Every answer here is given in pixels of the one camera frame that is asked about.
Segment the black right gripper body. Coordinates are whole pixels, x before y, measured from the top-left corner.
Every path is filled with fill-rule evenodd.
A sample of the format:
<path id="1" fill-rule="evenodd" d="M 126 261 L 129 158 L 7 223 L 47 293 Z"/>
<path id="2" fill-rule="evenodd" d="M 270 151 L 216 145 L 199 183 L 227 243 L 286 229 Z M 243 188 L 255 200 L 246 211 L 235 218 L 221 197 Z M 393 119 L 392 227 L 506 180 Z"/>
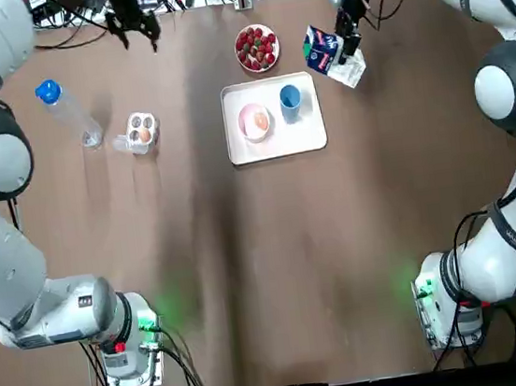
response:
<path id="1" fill-rule="evenodd" d="M 337 9 L 336 28 L 346 27 L 348 23 L 358 23 L 369 7 L 369 0 L 334 0 Z"/>

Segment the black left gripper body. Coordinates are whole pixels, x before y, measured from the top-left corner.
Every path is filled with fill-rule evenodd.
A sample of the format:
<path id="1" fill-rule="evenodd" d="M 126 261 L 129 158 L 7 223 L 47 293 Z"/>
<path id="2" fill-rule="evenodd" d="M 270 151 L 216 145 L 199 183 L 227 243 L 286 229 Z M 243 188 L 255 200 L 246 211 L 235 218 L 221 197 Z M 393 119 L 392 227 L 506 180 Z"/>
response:
<path id="1" fill-rule="evenodd" d="M 115 27 L 133 30 L 156 27 L 157 21 L 151 12 L 143 12 L 137 0 L 108 0 L 111 10 L 107 12 L 106 23 Z"/>

